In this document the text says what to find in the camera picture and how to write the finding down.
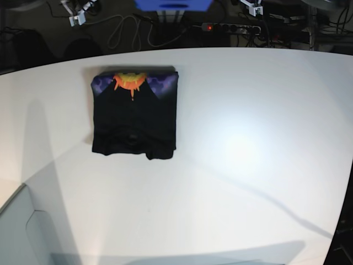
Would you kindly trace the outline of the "blue plastic box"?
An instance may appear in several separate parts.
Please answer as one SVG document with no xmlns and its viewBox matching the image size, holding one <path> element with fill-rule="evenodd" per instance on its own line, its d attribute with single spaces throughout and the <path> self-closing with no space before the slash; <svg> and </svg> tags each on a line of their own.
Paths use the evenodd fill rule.
<svg viewBox="0 0 353 265">
<path fill-rule="evenodd" d="M 207 11 L 213 0 L 135 0 L 138 9 L 146 12 L 158 10 Z"/>
</svg>

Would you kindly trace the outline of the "black T-shirt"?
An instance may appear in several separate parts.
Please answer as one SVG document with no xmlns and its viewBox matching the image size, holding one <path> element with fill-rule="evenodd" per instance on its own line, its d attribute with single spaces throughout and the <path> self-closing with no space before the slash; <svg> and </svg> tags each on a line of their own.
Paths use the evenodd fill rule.
<svg viewBox="0 0 353 265">
<path fill-rule="evenodd" d="M 93 78 L 92 151 L 167 160 L 176 149 L 179 75 L 111 72 Z"/>
</svg>

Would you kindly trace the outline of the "black power strip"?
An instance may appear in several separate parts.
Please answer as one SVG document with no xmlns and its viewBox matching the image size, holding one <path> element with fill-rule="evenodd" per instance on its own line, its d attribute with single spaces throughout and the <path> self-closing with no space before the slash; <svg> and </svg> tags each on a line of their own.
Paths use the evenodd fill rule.
<svg viewBox="0 0 353 265">
<path fill-rule="evenodd" d="M 205 22 L 191 26 L 205 33 L 231 34 L 231 35 L 255 35 L 261 34 L 261 27 L 248 24 L 211 23 Z"/>
</svg>

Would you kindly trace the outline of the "grey panel bottom left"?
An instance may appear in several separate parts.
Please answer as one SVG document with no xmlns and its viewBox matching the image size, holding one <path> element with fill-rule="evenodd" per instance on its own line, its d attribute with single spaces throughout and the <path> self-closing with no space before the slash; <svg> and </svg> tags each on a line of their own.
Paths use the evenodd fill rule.
<svg viewBox="0 0 353 265">
<path fill-rule="evenodd" d="M 1 207 L 1 264 L 81 264 L 64 253 L 52 218 L 34 209 L 25 184 Z"/>
</svg>

